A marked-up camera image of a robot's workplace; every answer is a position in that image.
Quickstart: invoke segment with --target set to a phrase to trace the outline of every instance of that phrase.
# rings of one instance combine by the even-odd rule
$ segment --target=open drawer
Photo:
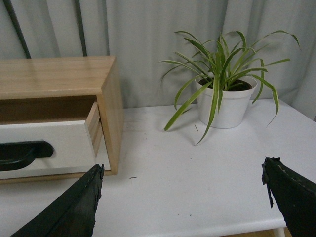
[[[4,100],[0,108],[0,143],[44,140],[54,149],[22,169],[0,172],[0,179],[86,172],[100,146],[101,162],[108,160],[95,96]]]

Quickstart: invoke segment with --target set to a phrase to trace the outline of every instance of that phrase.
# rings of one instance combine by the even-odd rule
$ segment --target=plant leaf
[[[192,61],[191,59],[189,59],[188,57],[186,57],[185,55],[183,55],[182,53],[179,52],[175,52],[176,55],[180,56],[181,58],[185,59],[187,62],[189,62],[190,64],[192,64],[196,69],[198,69],[201,73],[205,74],[207,76],[207,73],[205,72],[205,70],[203,70],[203,68],[201,68],[198,64],[196,64],[194,61]]]
[[[235,69],[234,73],[239,72],[241,69],[246,68],[248,65],[250,65],[251,63],[260,60],[260,58],[255,58],[253,60],[250,61],[246,61],[244,60],[243,62],[240,63],[239,67],[237,69]]]
[[[206,57],[209,57],[210,53],[206,50],[206,48],[200,42],[194,41],[189,38],[184,38],[186,41],[190,42],[195,48],[201,51]]]
[[[249,59],[251,59],[255,54],[257,54],[259,51],[261,51],[262,49],[264,49],[265,47],[267,47],[268,45],[270,45],[271,43],[268,43],[264,46],[262,46],[261,48],[257,49],[256,50],[256,53],[252,53],[250,54],[246,59],[245,59],[245,62],[247,62]]]
[[[238,45],[240,44],[241,41],[239,41],[232,49],[232,52],[234,52],[236,50],[236,48],[238,47]]]
[[[174,70],[174,69],[176,69],[176,68],[178,68],[178,67],[180,67],[180,65],[175,66],[175,67],[169,69],[166,73],[164,73],[164,74],[162,75],[162,77],[161,77],[161,81],[164,79],[164,77],[165,77],[168,73],[170,73],[172,70]]]
[[[251,74],[253,77],[255,77],[256,79],[258,79],[263,85],[265,85],[266,87],[268,87],[269,89],[272,90],[272,96],[273,96],[273,100],[275,102],[276,105],[276,115],[274,116],[274,118],[271,120],[271,122],[275,119],[275,117],[277,116],[278,113],[278,108],[279,108],[279,100],[278,100],[278,95],[277,95],[277,90],[274,88],[274,86],[272,86],[270,83],[268,83],[266,80],[264,80],[262,77],[255,75],[255,74]]]
[[[190,35],[192,38],[194,38],[195,40],[198,41],[198,39],[197,39],[194,35],[192,35],[190,32],[187,32],[187,31],[176,31],[175,33],[185,33],[185,34],[188,34],[188,35]]]
[[[181,65],[182,67],[185,67],[186,69],[189,69],[191,70],[192,72],[195,72],[196,74],[199,74],[199,72],[187,65],[185,65],[184,63],[181,63],[181,62],[177,62],[177,61],[173,61],[173,60],[164,60],[164,61],[161,61],[161,62],[164,62],[164,63],[170,63],[170,64],[177,64],[177,65]]]
[[[216,43],[217,43],[217,52],[218,52],[217,55],[219,56],[221,65],[223,65],[224,62],[225,62],[225,58],[226,58],[226,56],[224,54],[224,49],[223,49],[222,44],[221,44],[220,41],[216,41]]]
[[[215,41],[215,40],[214,40],[214,39],[209,39],[209,40],[205,41],[205,42],[203,43],[203,45],[205,45],[205,44],[207,44],[207,43],[210,43],[210,42],[213,42],[213,41]]]
[[[226,61],[225,61],[225,63],[224,63],[224,66],[223,66],[223,68],[222,68],[222,71],[221,71],[221,79],[224,78],[225,70],[226,70],[228,64],[230,63],[230,61],[232,60],[232,58],[233,58],[239,51],[241,51],[241,50],[243,50],[243,49],[244,49],[243,47],[236,49],[236,50],[235,50],[234,52],[232,52],[232,53],[229,55],[229,57],[226,59]]]
[[[291,33],[289,33],[289,32],[286,32],[286,31],[282,31],[282,30],[274,31],[274,32],[272,32],[272,33],[270,33],[270,34],[267,34],[267,35],[264,36],[263,38],[268,37],[269,35],[272,35],[272,34],[276,34],[276,33],[284,33],[284,34],[288,34],[288,35],[292,36],[292,37],[295,39],[297,45],[298,45],[298,46],[300,47],[300,49],[301,49],[300,43],[299,43],[298,38],[296,37],[296,35],[291,34]]]
[[[241,41],[242,41],[242,47],[243,48],[246,48],[247,47],[247,42],[246,42],[246,37],[243,35],[242,32],[240,31],[236,31],[237,34],[239,34],[240,38],[241,38]]]
[[[211,104],[211,110],[210,110],[210,115],[209,115],[209,120],[208,124],[206,126],[206,130],[202,136],[202,138],[199,140],[197,145],[204,139],[204,137],[207,135],[209,128],[211,127],[211,124],[214,120],[215,112],[216,112],[216,107],[218,103],[218,93],[219,93],[219,76],[215,75],[214,76],[214,85],[213,85],[213,96],[212,96],[212,104]]]
[[[215,53],[215,67],[213,68],[215,74],[220,74],[220,69],[222,68],[221,63],[222,63],[222,61],[221,61],[221,57],[219,55],[219,52],[216,52]]]
[[[188,87],[188,85],[190,85],[196,78],[199,78],[199,75],[195,76],[194,78],[190,79],[189,81],[187,81],[181,88],[180,90],[178,91],[178,93],[176,94],[176,97],[174,98],[174,108],[177,109],[177,103],[178,103],[178,99],[179,97],[181,96],[183,90],[185,88]]]
[[[260,64],[261,64],[261,66],[264,66],[264,61],[263,61],[263,59],[260,59]],[[264,71],[261,71],[261,78],[262,78],[263,80],[264,80],[264,78],[265,78],[265,72],[264,72]],[[259,92],[258,92],[256,98],[252,101],[252,104],[255,103],[255,102],[259,99],[259,96],[261,95],[262,89],[263,89],[263,84],[262,84],[262,82],[260,82],[260,89],[259,89]]]
[[[217,109],[218,109],[218,112],[221,108],[221,104],[222,104],[222,99],[223,99],[223,90],[218,90],[218,106],[217,106]]]
[[[186,110],[186,108],[192,104],[192,102],[203,93],[203,91],[211,85],[212,82],[209,82],[202,86],[199,90],[197,90],[193,95],[190,96],[190,98],[176,111],[176,113],[172,116],[172,118],[169,120],[167,125],[164,127],[164,130],[167,131],[173,124],[174,122],[179,118],[181,114]]]
[[[266,64],[266,65],[264,65],[264,67],[269,66],[269,65],[273,65],[273,64],[277,64],[277,63],[284,63],[284,62],[288,62],[288,61],[291,61],[291,60],[289,58],[286,58],[286,59],[283,59],[280,61],[275,61],[273,63]]]
[[[228,57],[229,56],[229,48],[228,48],[228,45],[227,45],[227,42],[225,40],[225,38],[222,36],[222,41],[223,41],[223,44],[224,44],[224,49],[225,49],[225,56]]]
[[[246,60],[243,61],[243,59],[245,58],[245,56],[248,53],[249,53],[249,50],[243,50],[242,55],[239,57],[239,59],[237,60],[237,62],[233,66],[233,73],[238,72],[238,70],[240,70],[241,68],[245,68],[246,67],[246,65],[245,65],[246,64]]]
[[[225,81],[225,85],[226,90],[230,89],[230,86],[240,77],[246,76],[248,73],[252,72],[252,71],[264,71],[264,72],[268,72],[268,70],[266,68],[248,68],[245,69],[237,74],[232,75],[231,77],[229,77],[226,81]]]

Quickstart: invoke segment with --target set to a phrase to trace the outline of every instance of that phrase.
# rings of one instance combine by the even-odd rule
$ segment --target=wooden cabinet
[[[0,143],[44,140],[54,148],[1,182],[80,177],[94,164],[118,172],[123,129],[115,57],[0,61]]]

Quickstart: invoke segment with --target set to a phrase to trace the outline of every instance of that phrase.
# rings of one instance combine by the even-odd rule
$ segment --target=table surface
[[[125,109],[118,175],[104,177],[94,237],[215,237],[285,227],[262,185],[265,156],[316,182],[316,123],[281,102],[249,105],[241,125],[211,128],[195,113],[163,128],[172,106]],[[0,186],[0,236],[39,214],[76,179]]]

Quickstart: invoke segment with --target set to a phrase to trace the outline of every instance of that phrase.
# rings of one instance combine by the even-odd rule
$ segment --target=light wood grain
[[[284,232],[285,232],[285,237],[292,237],[288,228],[285,228]],[[274,237],[274,234],[273,234],[273,230],[268,230],[268,231],[256,231],[256,232],[244,233],[244,234],[238,234],[238,235],[230,235],[230,236],[224,236],[224,237]]]
[[[123,133],[124,113],[120,91],[119,69],[113,63],[108,80],[102,86],[102,93],[97,94],[103,135],[108,151],[112,174],[117,174],[121,137]]]
[[[93,96],[0,100],[0,125],[86,120],[94,101]]]
[[[95,101],[85,121],[88,126],[88,130],[89,130],[92,140],[95,137],[95,134],[97,133],[99,120],[100,120],[100,114],[99,114],[98,102]]]
[[[0,61],[0,100],[98,94],[114,61],[113,56]]]
[[[12,184],[12,183],[26,183],[26,182],[38,182],[38,181],[49,181],[49,180],[59,180],[59,179],[78,179],[82,177],[85,172],[71,173],[71,174],[53,174],[53,175],[43,175],[34,177],[24,177],[24,178],[14,178],[14,179],[2,179],[0,184]],[[110,170],[105,170],[104,175],[112,175]]]
[[[94,137],[92,138],[92,146],[93,146],[95,156],[97,156],[98,154],[102,136],[103,136],[102,125],[101,125],[101,122],[98,122],[96,133]]]

